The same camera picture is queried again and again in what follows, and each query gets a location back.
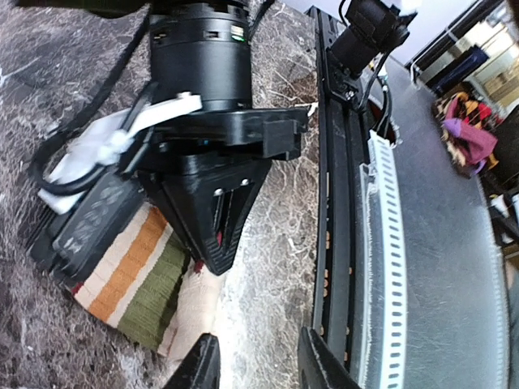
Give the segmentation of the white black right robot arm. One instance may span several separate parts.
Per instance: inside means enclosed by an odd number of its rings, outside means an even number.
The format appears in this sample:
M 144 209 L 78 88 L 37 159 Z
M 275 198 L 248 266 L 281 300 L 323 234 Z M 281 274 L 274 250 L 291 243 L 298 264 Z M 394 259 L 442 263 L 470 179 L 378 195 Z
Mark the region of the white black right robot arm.
M 47 204 L 30 253 L 62 280 L 85 281 L 145 200 L 224 274 L 272 162 L 301 153 L 305 109 L 252 105 L 247 2 L 148 8 L 91 103 L 29 167 Z

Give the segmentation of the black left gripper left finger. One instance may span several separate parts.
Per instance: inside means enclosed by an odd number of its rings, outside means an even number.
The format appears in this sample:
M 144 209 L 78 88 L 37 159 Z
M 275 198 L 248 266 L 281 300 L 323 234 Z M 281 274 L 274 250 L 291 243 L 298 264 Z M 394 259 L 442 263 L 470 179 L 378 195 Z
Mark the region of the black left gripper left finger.
M 165 389 L 218 389 L 221 353 L 218 338 L 204 333 L 164 385 Z

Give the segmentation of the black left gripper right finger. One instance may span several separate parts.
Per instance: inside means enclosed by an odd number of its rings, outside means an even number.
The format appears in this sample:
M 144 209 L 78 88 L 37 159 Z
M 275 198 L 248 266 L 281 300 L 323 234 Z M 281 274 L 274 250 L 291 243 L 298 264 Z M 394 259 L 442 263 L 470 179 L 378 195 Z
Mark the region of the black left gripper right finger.
M 310 327 L 299 332 L 298 377 L 302 389 L 360 389 L 322 337 Z

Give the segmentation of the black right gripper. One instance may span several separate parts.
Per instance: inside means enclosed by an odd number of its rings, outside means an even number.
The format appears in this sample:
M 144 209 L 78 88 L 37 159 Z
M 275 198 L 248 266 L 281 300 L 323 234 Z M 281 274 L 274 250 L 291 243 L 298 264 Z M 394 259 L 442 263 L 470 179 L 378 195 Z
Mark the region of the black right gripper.
M 300 157 L 308 122 L 304 108 L 191 113 L 152 126 L 133 168 L 193 256 L 221 276 L 273 161 Z M 202 175 L 197 195 L 189 176 Z

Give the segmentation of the striped cream red sock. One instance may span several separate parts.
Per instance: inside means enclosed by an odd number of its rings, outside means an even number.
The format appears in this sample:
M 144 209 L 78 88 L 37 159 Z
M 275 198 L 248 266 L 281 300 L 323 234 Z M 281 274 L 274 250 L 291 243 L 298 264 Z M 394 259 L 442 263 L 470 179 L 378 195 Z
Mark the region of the striped cream red sock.
M 178 364 L 213 331 L 224 281 L 145 203 L 72 293 L 90 314 Z

